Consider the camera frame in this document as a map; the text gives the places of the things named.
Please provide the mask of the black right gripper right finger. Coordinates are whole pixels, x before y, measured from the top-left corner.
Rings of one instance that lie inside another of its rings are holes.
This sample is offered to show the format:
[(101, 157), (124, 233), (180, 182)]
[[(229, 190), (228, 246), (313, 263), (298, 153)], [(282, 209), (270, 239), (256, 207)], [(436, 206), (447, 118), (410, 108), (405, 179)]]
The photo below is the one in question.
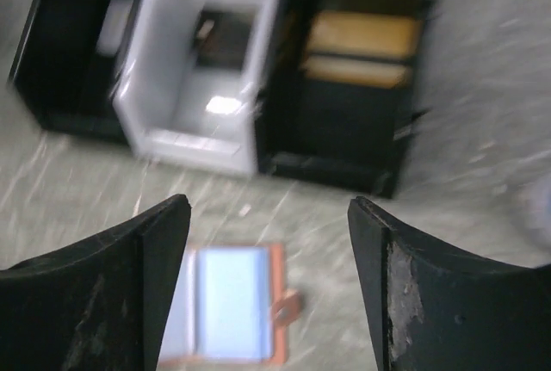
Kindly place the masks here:
[(549, 266), (475, 255), (364, 197), (348, 221), (378, 369), (549, 369)]

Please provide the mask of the gold card in tray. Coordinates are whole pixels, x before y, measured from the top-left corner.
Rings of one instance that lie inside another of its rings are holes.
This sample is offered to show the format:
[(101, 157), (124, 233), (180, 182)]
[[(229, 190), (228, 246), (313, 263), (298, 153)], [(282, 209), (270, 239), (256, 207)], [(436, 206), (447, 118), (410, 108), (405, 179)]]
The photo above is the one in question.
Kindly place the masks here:
[(383, 89), (404, 86), (412, 75), (411, 69), (404, 65), (330, 56), (311, 56), (301, 68), (311, 79)]

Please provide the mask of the black white three-compartment tray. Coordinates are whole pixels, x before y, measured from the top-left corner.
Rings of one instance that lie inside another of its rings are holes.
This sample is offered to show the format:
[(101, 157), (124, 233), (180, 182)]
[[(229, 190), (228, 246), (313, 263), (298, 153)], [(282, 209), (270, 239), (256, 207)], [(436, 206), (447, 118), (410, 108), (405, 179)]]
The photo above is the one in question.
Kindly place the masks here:
[[(110, 0), (33, 0), (9, 82), (40, 126), (120, 141), (142, 158), (239, 176), (259, 173), (390, 198), (414, 137), (431, 0), (134, 0), (121, 46), (96, 51)], [(192, 53), (205, 7), (256, 11), (241, 71)], [(322, 11), (421, 21), (415, 53), (312, 52)], [(404, 65), (383, 89), (305, 76), (311, 56)]]

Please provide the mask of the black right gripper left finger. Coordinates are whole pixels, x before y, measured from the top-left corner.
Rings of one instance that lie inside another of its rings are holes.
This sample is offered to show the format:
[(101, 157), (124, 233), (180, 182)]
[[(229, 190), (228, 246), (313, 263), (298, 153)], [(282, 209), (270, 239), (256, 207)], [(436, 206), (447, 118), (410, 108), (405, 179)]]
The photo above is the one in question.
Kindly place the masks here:
[(4, 370), (153, 370), (189, 233), (173, 195), (1, 273)]

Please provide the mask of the gold card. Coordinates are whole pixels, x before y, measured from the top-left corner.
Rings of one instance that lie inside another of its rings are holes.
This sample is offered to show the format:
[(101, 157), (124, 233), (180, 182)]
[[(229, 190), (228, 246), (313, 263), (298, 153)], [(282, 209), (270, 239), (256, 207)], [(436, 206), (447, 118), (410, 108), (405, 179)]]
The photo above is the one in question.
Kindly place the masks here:
[(405, 59), (415, 53), (421, 21), (397, 15), (322, 11), (306, 41), (312, 52)]
[(311, 56), (301, 68), (311, 79), (383, 89), (404, 86), (412, 75), (411, 69), (404, 65), (330, 56)]

